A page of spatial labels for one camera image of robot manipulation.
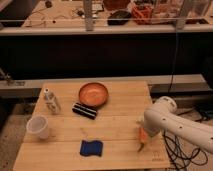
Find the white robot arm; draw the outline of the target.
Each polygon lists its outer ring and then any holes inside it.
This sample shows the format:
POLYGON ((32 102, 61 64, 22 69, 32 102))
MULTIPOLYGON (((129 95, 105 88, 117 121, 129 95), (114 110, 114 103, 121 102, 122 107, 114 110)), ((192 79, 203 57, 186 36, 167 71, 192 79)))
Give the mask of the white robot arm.
POLYGON ((158 98, 144 111, 143 128, 150 137, 161 130, 169 131, 213 154, 213 126, 191 121, 174 114, 176 102, 168 97, 158 98))

